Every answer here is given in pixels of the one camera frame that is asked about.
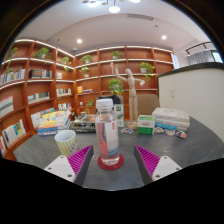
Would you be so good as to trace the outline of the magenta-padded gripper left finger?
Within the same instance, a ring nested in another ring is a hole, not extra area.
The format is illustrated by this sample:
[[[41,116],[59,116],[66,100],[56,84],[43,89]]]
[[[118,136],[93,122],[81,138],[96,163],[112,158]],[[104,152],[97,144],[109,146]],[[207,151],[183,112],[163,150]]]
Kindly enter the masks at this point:
[[[82,186],[92,156],[93,146],[89,145],[68,157],[58,156],[45,168],[45,171]]]

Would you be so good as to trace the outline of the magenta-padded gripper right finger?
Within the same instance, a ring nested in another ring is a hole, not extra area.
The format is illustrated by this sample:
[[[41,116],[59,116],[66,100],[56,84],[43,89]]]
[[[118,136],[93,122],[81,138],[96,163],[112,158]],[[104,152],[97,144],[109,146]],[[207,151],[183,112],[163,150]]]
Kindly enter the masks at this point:
[[[134,156],[145,185],[181,170],[181,167],[169,156],[161,156],[135,145]]]

